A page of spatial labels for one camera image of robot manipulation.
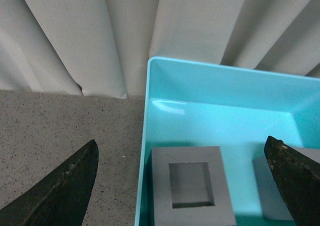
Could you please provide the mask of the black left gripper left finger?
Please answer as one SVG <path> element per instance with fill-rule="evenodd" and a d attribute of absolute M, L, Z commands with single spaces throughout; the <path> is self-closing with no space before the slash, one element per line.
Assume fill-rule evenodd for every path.
<path fill-rule="evenodd" d="M 0 210 L 2 226 L 80 226 L 98 170 L 90 140 L 32 188 Z"/>

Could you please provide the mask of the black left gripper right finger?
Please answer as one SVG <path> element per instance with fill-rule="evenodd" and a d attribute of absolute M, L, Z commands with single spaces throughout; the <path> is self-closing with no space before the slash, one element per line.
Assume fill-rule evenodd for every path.
<path fill-rule="evenodd" d="M 320 164 L 268 136 L 264 155 L 279 194 L 298 226 L 320 224 Z"/>

